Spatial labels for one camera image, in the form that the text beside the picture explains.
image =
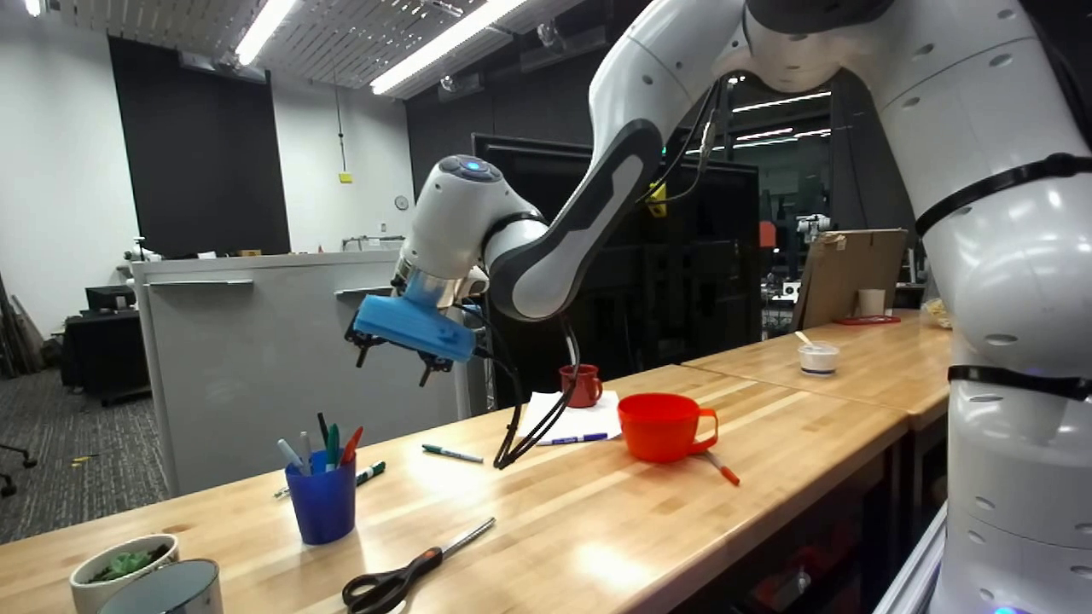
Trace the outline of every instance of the white wall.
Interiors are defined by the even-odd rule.
[[[409,138],[402,106],[346,97],[346,164],[339,182],[339,97],[273,74],[273,112],[284,171],[284,204],[295,254],[339,254],[348,236],[405,236],[412,200]]]
[[[138,245],[103,34],[0,15],[0,275],[40,333]]]

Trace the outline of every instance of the scissors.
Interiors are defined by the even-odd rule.
[[[459,548],[478,541],[490,529],[494,529],[494,518],[476,527],[472,531],[459,536],[447,547],[430,547],[427,552],[409,561],[409,565],[401,565],[401,570],[388,570],[388,574],[367,574],[367,577],[348,580],[342,586],[346,607],[351,614],[386,614],[386,611],[401,607],[409,598],[416,580],[433,574]]]

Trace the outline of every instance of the red mug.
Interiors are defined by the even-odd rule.
[[[601,381],[598,364],[579,362],[579,364],[565,364],[557,371],[560,371],[565,388],[575,386],[570,408],[586,408],[586,406],[601,404],[603,381]]]
[[[695,440],[695,423],[711,416],[714,435]],[[689,397],[637,394],[618,404],[620,436],[631,456],[648,465],[677,465],[716,444],[716,408],[695,406]]]

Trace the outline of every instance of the ceiling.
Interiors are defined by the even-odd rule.
[[[262,0],[44,0],[50,22],[64,22],[110,37],[232,64],[232,52],[261,15]],[[298,0],[298,10],[257,58],[261,68],[302,74],[321,84],[363,89],[388,64],[447,31],[462,15],[486,0]],[[469,41],[433,73],[420,74],[395,100],[409,100],[439,74],[462,73],[513,37],[549,25],[579,0],[525,0],[510,22]]]

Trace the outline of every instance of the pen holder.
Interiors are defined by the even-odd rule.
[[[308,456],[311,471],[284,467],[298,527],[308,547],[325,547],[355,529],[355,467],[333,465],[327,452]]]

